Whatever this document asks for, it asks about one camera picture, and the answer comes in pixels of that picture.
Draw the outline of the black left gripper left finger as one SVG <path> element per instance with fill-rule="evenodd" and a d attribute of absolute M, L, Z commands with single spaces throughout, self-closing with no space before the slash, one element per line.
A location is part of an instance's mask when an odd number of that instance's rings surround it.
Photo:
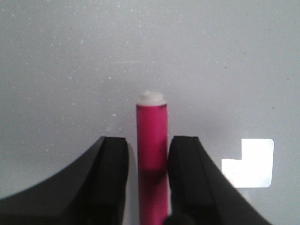
<path fill-rule="evenodd" d="M 50 178 L 0 202 L 3 225 L 120 225 L 128 179 L 128 143 L 101 137 Z"/>

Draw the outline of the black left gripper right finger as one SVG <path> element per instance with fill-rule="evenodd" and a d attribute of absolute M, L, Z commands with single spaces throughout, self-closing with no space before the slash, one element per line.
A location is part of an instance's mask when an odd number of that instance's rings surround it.
<path fill-rule="evenodd" d="M 195 225 L 268 225 L 230 184 L 198 137 L 174 136 L 168 154 L 172 216 Z"/>

